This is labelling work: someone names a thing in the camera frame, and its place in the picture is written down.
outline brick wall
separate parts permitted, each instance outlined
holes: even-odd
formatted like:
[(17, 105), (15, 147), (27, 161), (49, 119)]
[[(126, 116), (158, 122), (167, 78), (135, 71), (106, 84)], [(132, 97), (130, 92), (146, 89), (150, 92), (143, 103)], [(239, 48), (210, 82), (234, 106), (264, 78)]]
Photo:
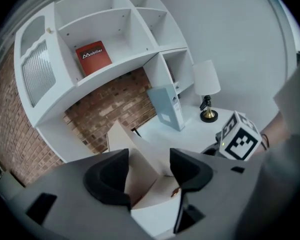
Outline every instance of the brick wall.
[(0, 65), (0, 164), (28, 185), (62, 163), (32, 128), (22, 107), (12, 46)]
[(147, 90), (151, 88), (143, 68), (122, 75), (94, 90), (65, 113), (64, 120), (95, 154), (107, 149), (106, 133), (116, 120), (138, 128), (156, 115)]
[[(150, 83), (143, 68), (91, 92), (70, 107), (64, 120), (94, 153), (107, 149), (106, 133), (115, 120), (130, 129), (155, 116), (147, 96)], [(14, 49), (0, 65), (0, 164), (28, 185), (63, 162), (31, 127), (22, 107), (14, 72)]]

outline human arm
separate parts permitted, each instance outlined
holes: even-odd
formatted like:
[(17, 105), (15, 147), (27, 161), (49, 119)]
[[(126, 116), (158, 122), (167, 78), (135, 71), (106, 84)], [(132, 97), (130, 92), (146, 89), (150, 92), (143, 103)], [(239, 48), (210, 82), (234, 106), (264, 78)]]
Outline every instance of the human arm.
[[(280, 112), (272, 119), (272, 121), (261, 131), (260, 134), (265, 134), (269, 141), (269, 147), (275, 146), (281, 141), (284, 141), (289, 138), (290, 133), (287, 129), (287, 126), (284, 122), (284, 118)], [(267, 139), (262, 136), (262, 142), (267, 147)], [(262, 144), (256, 149), (254, 154), (265, 151)]]

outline brass lamp base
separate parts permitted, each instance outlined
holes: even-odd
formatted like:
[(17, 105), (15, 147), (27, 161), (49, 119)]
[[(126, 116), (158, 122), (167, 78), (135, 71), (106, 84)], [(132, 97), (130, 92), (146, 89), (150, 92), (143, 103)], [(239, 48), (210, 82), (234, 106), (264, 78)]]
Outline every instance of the brass lamp base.
[(213, 123), (218, 119), (218, 113), (215, 110), (212, 110), (211, 107), (207, 107), (205, 111), (202, 111), (200, 118), (203, 122)]

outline ribbed glass panel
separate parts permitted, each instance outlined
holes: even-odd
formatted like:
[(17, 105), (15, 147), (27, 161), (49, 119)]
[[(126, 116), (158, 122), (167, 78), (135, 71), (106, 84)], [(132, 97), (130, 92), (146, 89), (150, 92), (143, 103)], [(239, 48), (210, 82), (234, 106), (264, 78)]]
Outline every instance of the ribbed glass panel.
[(22, 65), (25, 86), (34, 107), (56, 83), (51, 67), (46, 41), (31, 52)]

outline light blue binder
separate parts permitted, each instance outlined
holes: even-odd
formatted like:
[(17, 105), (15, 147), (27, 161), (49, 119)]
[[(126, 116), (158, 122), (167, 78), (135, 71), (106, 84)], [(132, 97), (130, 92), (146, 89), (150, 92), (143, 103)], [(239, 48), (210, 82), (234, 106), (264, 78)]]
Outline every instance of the light blue binder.
[(173, 84), (154, 87), (147, 94), (161, 123), (177, 131), (185, 127), (178, 96)]

